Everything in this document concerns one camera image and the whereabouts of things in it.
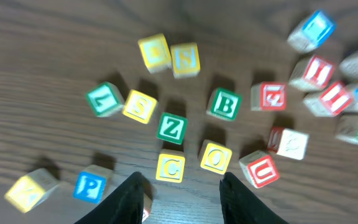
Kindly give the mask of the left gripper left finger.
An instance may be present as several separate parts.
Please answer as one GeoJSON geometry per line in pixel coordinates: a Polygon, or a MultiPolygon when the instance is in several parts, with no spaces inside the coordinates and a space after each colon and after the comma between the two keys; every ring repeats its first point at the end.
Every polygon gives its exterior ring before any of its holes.
{"type": "Polygon", "coordinates": [[[75,224],[141,224],[143,210],[142,174],[134,172],[75,224]]]}

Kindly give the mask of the green B block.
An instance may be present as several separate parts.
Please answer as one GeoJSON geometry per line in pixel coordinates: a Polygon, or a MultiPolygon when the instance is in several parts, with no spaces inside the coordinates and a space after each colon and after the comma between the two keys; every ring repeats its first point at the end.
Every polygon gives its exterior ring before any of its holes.
{"type": "Polygon", "coordinates": [[[209,99],[206,114],[222,120],[234,121],[241,103],[241,95],[225,88],[216,88],[209,99]]]}

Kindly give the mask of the yellow C block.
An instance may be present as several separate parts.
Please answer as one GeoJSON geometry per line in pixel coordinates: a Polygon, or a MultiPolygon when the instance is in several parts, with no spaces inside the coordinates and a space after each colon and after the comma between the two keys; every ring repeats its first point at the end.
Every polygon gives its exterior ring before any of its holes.
{"type": "Polygon", "coordinates": [[[181,151],[162,149],[158,156],[155,178],[160,181],[181,183],[185,169],[185,154],[181,151]]]}

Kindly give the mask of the yellow O block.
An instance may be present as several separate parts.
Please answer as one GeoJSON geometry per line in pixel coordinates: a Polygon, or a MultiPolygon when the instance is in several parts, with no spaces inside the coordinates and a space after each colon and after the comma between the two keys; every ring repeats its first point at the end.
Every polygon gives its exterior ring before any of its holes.
{"type": "Polygon", "coordinates": [[[221,175],[226,173],[231,157],[232,151],[229,148],[208,139],[203,141],[198,154],[202,169],[221,175]]]}

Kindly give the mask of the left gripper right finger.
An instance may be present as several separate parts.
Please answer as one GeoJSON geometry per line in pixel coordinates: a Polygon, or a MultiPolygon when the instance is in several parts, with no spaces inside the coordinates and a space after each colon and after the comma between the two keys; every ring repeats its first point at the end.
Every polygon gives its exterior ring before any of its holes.
{"type": "Polygon", "coordinates": [[[224,174],[219,192],[224,224],[288,224],[231,172],[224,174]]]}

